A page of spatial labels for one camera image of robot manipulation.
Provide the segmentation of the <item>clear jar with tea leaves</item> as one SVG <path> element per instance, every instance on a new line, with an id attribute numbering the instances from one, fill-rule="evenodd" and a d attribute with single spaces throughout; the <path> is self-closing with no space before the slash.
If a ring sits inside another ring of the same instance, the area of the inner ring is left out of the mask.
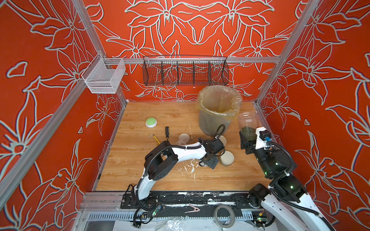
<path id="1" fill-rule="evenodd" d="M 175 144 L 178 145 L 178 146 L 185 146 L 185 145 L 187 145 L 187 143 L 184 142 L 184 141 L 177 141 Z"/>

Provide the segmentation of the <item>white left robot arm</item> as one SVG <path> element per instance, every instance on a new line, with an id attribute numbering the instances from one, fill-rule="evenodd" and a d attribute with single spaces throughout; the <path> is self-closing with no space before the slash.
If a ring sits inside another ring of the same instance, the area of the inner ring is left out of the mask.
<path id="1" fill-rule="evenodd" d="M 225 153 L 225 146 L 220 140 L 224 131 L 225 125 L 222 124 L 212 140 L 198 138 L 196 143 L 187 145 L 175 145 L 169 141 L 160 143 L 145 157 L 143 175 L 132 191 L 135 203 L 144 211 L 153 211 L 157 202 L 148 202 L 152 187 L 179 162 L 198 159 L 201 166 L 214 169 L 219 162 L 218 158 Z"/>

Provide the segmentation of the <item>jar with foil seal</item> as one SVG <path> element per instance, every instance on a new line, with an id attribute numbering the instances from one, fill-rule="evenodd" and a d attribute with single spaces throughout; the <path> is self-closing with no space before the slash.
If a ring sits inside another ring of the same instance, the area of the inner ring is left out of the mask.
<path id="1" fill-rule="evenodd" d="M 238 116 L 240 132 L 248 141 L 256 141 L 256 129 L 258 128 L 258 118 L 256 112 L 241 113 Z"/>

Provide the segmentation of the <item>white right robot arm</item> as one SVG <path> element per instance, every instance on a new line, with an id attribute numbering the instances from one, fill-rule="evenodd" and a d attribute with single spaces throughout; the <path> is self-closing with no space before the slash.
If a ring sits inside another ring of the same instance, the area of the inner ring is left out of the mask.
<path id="1" fill-rule="evenodd" d="M 297 167 L 290 153 L 273 142 L 271 133 L 257 128 L 254 139 L 240 132 L 241 149 L 254 154 L 268 186 L 257 184 L 249 191 L 248 203 L 263 208 L 290 231 L 333 231 L 334 227 L 320 212 L 306 188 L 292 174 Z"/>

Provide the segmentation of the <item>beige jar lid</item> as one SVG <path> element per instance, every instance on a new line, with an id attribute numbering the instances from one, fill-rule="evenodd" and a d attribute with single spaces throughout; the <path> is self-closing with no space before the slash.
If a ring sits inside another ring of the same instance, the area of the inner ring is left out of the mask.
<path id="1" fill-rule="evenodd" d="M 183 143 L 188 143 L 190 141 L 190 136 L 187 133 L 181 133 L 178 140 Z"/>

